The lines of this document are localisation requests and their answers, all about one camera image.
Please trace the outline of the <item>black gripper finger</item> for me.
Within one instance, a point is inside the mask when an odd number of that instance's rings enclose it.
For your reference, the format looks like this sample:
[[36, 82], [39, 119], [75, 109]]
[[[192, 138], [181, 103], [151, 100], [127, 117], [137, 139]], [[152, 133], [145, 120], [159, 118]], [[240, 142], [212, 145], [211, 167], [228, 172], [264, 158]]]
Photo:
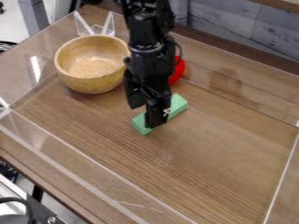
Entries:
[[124, 78], [125, 98], [131, 109], [140, 108], [145, 105], [145, 95], [136, 84], [128, 77]]
[[164, 90], [161, 93], [152, 94], [145, 101], [144, 126], [149, 129], [167, 123], [171, 113], [171, 90]]

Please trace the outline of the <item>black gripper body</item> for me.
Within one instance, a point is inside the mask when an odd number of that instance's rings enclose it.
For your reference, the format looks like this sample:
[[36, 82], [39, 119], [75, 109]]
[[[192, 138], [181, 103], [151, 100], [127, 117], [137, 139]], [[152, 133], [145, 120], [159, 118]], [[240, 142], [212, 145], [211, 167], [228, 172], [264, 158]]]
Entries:
[[131, 55], [124, 59], [125, 74], [144, 93], [145, 100], [152, 94], [171, 90], [168, 79], [175, 69], [175, 43], [128, 45]]

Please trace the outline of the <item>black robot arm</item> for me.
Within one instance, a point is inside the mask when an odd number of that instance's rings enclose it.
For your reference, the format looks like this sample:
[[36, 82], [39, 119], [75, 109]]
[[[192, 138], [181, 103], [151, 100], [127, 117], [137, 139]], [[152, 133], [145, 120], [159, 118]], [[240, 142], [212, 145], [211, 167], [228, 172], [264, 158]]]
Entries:
[[173, 12], [168, 0], [120, 0], [129, 31], [125, 57], [125, 98], [131, 109], [145, 106], [144, 126], [167, 123], [175, 70]]

